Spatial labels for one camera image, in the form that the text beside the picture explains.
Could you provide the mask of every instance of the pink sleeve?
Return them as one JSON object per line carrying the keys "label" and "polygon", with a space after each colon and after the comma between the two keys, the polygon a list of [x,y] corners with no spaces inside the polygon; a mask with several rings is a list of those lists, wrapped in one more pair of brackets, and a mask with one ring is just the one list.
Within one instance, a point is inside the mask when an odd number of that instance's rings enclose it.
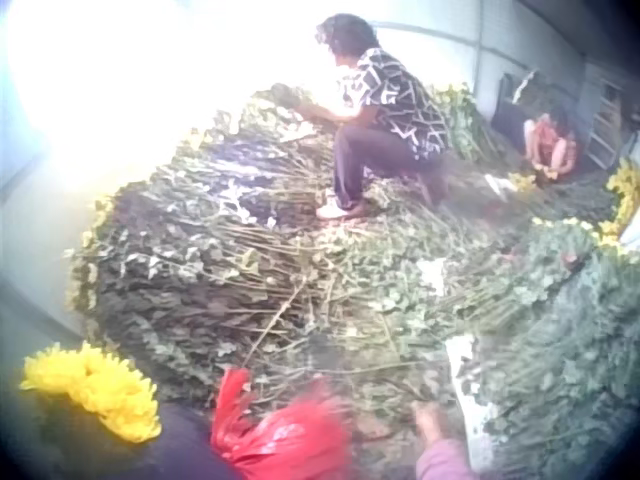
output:
{"label": "pink sleeve", "polygon": [[416,466],[418,480],[477,480],[467,463],[462,444],[440,440],[422,454]]}

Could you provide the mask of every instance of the flower bundle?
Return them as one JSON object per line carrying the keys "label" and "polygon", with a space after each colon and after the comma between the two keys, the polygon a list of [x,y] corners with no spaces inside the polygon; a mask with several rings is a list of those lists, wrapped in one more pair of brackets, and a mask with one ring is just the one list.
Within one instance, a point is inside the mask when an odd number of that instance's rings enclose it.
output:
{"label": "flower bundle", "polygon": [[153,399],[156,386],[142,373],[99,348],[84,343],[79,350],[61,350],[56,344],[25,359],[23,390],[68,395],[86,411],[95,413],[113,433],[142,443],[161,432]]}

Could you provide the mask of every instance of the woman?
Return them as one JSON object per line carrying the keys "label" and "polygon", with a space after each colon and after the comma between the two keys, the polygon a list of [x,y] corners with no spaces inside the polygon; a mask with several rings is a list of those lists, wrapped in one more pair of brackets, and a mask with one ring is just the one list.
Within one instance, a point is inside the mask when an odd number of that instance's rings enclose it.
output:
{"label": "woman", "polygon": [[567,114],[555,107],[537,122],[524,123],[525,156],[534,168],[547,167],[557,175],[566,175],[576,165],[577,144],[569,129]]}
{"label": "woman", "polygon": [[319,208],[317,216],[330,220],[365,214],[365,166],[386,176],[417,177],[427,200],[439,202],[446,128],[418,79],[380,48],[373,28],[355,15],[328,18],[318,27],[316,39],[328,47],[336,66],[349,70],[341,82],[341,111],[317,105],[298,108],[305,117],[342,124],[334,145],[336,197]]}

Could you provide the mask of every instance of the hand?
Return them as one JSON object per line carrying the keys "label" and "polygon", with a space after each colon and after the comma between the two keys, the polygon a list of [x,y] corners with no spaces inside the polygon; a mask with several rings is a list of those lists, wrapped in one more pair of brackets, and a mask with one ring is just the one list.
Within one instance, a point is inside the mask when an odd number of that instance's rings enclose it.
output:
{"label": "hand", "polygon": [[313,103],[301,103],[295,108],[302,118],[310,120],[312,118],[322,117],[322,108]]}
{"label": "hand", "polygon": [[418,430],[422,434],[427,448],[445,438],[444,419],[440,407],[436,403],[424,405],[414,402],[412,407]]}

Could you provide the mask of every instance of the dark hair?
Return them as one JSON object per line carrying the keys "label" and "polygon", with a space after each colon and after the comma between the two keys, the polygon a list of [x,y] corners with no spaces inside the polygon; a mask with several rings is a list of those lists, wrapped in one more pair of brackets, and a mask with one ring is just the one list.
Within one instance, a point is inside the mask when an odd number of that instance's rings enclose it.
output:
{"label": "dark hair", "polygon": [[318,43],[328,45],[334,55],[359,58],[370,48],[380,47],[373,27],[356,15],[339,13],[327,18],[317,30]]}
{"label": "dark hair", "polygon": [[569,116],[567,111],[560,105],[555,105],[549,112],[549,117],[556,124],[556,132],[560,137],[569,135],[571,128],[569,126]]}

